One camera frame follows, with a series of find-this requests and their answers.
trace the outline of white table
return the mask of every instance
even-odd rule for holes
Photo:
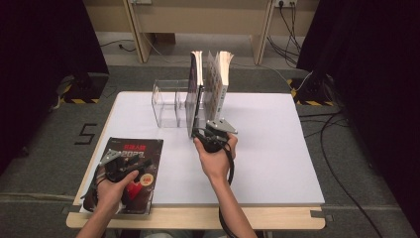
[[[186,128],[159,128],[151,92],[117,96],[74,205],[87,191],[109,137],[163,139],[149,216],[116,215],[110,228],[220,229],[217,199]],[[229,93],[222,115],[238,131],[232,189],[255,229],[321,229],[324,203],[290,94]],[[69,227],[88,213],[70,212]]]

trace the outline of clear acrylic box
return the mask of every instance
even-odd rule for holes
[[[152,107],[157,126],[186,128],[185,100],[188,79],[156,80],[152,94]]]

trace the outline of book cover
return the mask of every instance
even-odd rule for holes
[[[191,52],[191,67],[188,78],[188,92],[185,100],[185,113],[188,136],[198,121],[201,93],[203,90],[202,52]]]
[[[95,172],[92,183],[97,181],[97,177],[104,176],[109,180],[121,180],[124,173],[139,170],[138,177],[130,182],[123,193],[122,202],[118,213],[122,214],[149,214],[158,178],[158,165],[163,146],[160,139],[126,139],[110,138],[102,155],[100,165]],[[106,158],[114,153],[114,157],[109,162]],[[83,200],[83,208],[93,211],[96,207],[97,196],[95,190],[89,189]]]
[[[229,66],[233,55],[220,52],[215,58],[209,53],[204,83],[204,108],[206,120],[220,118],[223,102],[229,87]]]

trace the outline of power outlet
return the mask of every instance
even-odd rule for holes
[[[279,5],[280,1],[283,2],[283,8],[291,8],[293,4],[296,7],[296,3],[297,3],[297,0],[275,0],[274,7],[280,7]]]

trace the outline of left hand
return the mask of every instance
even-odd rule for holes
[[[97,188],[98,204],[96,209],[103,209],[115,214],[118,211],[120,200],[123,196],[123,190],[138,174],[138,171],[133,171],[119,182],[111,182],[105,178],[99,178],[97,180],[97,182],[100,183]]]

